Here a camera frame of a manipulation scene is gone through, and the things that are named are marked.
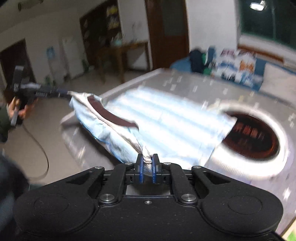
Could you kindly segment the green forearm sleeve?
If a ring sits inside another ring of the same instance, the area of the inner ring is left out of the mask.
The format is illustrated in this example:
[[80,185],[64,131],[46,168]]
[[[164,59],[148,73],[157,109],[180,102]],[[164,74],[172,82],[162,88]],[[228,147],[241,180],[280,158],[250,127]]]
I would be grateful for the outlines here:
[[1,107],[0,116],[0,137],[1,143],[5,143],[8,139],[8,132],[11,129],[11,120],[15,111],[15,104],[12,102]]

